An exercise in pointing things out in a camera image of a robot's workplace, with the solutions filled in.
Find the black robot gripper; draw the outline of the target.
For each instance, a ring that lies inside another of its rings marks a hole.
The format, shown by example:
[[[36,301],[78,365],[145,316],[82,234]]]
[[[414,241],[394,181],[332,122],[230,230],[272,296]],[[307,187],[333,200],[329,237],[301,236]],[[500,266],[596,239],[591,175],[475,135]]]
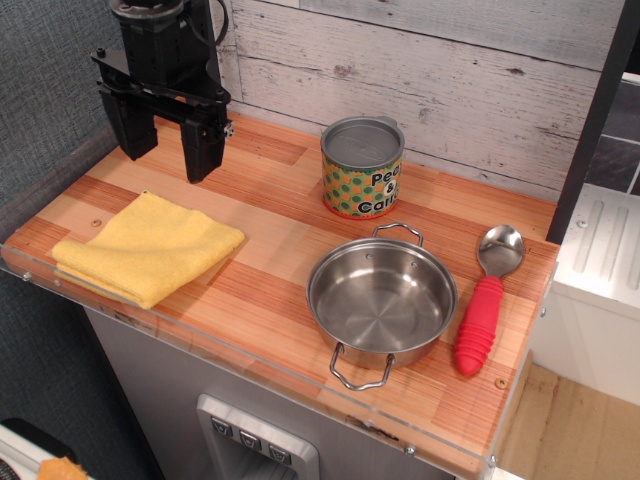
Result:
[[[221,166],[227,138],[225,110],[231,96],[221,85],[217,46],[230,18],[225,3],[218,5],[221,25],[215,27],[208,1],[111,1],[123,48],[98,48],[92,54],[100,69],[105,112],[131,160],[155,148],[158,137],[153,113],[122,95],[182,97],[223,111],[193,111],[180,125],[190,183],[203,181]]]

